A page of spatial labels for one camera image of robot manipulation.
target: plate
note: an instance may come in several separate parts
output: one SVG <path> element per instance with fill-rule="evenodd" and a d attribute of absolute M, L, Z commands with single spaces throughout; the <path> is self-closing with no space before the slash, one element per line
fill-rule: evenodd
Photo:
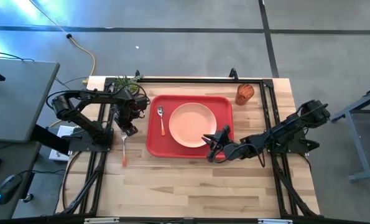
<path fill-rule="evenodd" d="M 215 134 L 216 119 L 206 106 L 185 103 L 171 114 L 169 129 L 172 137 L 186 147 L 200 147 L 206 143 L 203 134 Z"/>

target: concrete floor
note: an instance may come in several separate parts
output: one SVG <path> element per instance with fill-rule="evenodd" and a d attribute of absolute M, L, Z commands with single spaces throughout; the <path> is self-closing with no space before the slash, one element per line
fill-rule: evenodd
<path fill-rule="evenodd" d="M 63 26 L 263 28 L 258 0 L 37 2 Z M 265 0 L 265 4 L 271 29 L 370 30 L 370 0 Z M 0 0 L 1 25 L 52 24 L 27 1 Z M 72 34 L 94 53 L 95 75 L 131 75 L 139 69 L 145 75 L 226 77 L 235 67 L 241 77 L 272 77 L 264 34 Z M 317 99 L 328 103 L 333 114 L 370 90 L 370 35 L 272 34 L 272 45 L 279 76 L 290 78 L 296 105 Z M 0 51 L 59 62 L 58 77 L 63 82 L 89 75 L 92 66 L 89 55 L 72 46 L 61 32 L 0 30 Z M 81 80 L 69 87 L 83 88 Z M 64 87 L 55 83 L 51 92 L 57 90 Z M 44 108 L 38 124 L 53 121 L 53 112 Z M 326 124 L 310 130 L 308 138 L 321 144 L 310 155 L 321 214 L 370 222 L 370 180 L 348 181 L 350 174 L 362 171 L 348 125 L 344 120 Z M 60 166 L 47 164 L 44 169 Z M 48 195 L 49 203 L 28 203 L 26 209 L 19 204 L 16 216 L 53 213 L 59 180 L 51 186 L 45 193 L 37 192 L 40 197 Z M 41 189 L 40 182 L 35 181 L 32 188 Z"/>

